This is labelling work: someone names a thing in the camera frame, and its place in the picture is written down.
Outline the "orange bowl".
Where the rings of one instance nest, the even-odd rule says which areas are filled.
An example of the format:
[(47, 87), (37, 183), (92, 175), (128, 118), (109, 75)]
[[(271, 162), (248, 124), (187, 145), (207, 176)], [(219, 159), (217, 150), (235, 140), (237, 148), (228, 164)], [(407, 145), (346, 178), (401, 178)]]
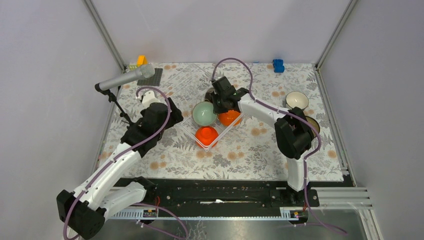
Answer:
[(239, 117), (240, 115), (241, 113), (236, 110), (229, 110), (228, 112), (220, 113), (218, 115), (218, 120), (223, 126), (228, 127), (234, 122), (234, 120), (238, 119), (234, 124), (234, 126), (237, 126), (241, 123), (243, 119), (242, 117)]
[(195, 133), (195, 137), (204, 146), (209, 146), (218, 136), (219, 133), (211, 126), (202, 126)]

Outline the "pale green bowl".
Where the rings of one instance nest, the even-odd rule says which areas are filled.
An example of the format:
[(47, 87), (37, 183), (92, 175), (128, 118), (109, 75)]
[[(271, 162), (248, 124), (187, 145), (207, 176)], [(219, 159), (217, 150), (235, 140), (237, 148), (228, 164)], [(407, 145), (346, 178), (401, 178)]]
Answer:
[(194, 106), (192, 117), (196, 124), (204, 127), (213, 124), (218, 115), (214, 113), (214, 106), (211, 102), (203, 101)]

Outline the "white wire dish rack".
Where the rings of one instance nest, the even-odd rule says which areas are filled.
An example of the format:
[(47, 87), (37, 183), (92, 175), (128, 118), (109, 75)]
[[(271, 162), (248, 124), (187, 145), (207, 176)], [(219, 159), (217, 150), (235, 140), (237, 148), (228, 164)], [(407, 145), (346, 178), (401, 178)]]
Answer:
[(234, 110), (214, 113), (210, 100), (212, 71), (211, 63), (170, 64), (163, 68), (159, 88), (183, 116), (183, 121), (170, 129), (175, 134), (163, 137), (171, 147), (209, 151), (241, 123), (243, 114)]

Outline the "teal and white bowl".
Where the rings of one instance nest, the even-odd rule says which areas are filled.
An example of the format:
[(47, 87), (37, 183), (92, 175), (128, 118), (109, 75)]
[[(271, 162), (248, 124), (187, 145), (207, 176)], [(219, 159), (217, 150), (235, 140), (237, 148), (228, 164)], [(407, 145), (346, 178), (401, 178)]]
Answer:
[(308, 97), (299, 91), (289, 92), (285, 98), (285, 106), (288, 109), (300, 108), (304, 110), (309, 106), (309, 102)]

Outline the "dark blue glazed bowl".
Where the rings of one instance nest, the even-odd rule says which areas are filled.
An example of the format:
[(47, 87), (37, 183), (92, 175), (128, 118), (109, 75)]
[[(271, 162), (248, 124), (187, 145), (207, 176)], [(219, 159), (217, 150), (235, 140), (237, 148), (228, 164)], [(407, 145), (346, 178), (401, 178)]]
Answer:
[(320, 131), (321, 131), (321, 128), (320, 128), (320, 125), (319, 125), (319, 123), (313, 118), (313, 117), (310, 117), (310, 116), (306, 116), (305, 117), (306, 118), (306, 120), (316, 129), (316, 131), (318, 132), (318, 133), (320, 133)]

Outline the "black gold-rimmed bowl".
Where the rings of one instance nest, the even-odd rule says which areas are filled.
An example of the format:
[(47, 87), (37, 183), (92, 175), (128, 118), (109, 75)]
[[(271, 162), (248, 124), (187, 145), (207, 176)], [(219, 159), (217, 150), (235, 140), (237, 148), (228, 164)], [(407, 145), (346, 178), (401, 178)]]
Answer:
[(213, 94), (214, 94), (214, 90), (207, 91), (204, 95), (204, 100), (209, 103), (213, 103)]

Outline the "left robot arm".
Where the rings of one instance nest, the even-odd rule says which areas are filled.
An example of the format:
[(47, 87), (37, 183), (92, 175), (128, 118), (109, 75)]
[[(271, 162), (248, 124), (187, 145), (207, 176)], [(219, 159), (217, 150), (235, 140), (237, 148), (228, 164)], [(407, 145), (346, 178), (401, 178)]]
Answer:
[(57, 195), (64, 239), (69, 239), (68, 228), (79, 237), (91, 239), (107, 219), (126, 207), (139, 202), (148, 206), (154, 202), (156, 185), (142, 176), (109, 193), (123, 173), (157, 145), (164, 130), (184, 119), (171, 98), (166, 103), (151, 103), (141, 114), (137, 122), (128, 126), (115, 151), (99, 169), (73, 191), (62, 190)]

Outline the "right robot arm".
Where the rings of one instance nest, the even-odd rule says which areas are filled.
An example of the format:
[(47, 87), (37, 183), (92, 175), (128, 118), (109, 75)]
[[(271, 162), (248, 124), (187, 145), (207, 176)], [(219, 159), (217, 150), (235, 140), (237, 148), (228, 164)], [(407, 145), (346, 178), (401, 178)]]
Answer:
[(307, 151), (312, 141), (318, 138), (318, 131), (306, 120), (298, 108), (278, 108), (255, 96), (245, 88), (236, 89), (226, 77), (211, 81), (213, 111), (217, 114), (234, 110), (247, 114), (274, 128), (279, 151), (287, 158), (289, 189), (287, 201), (293, 206), (309, 208)]

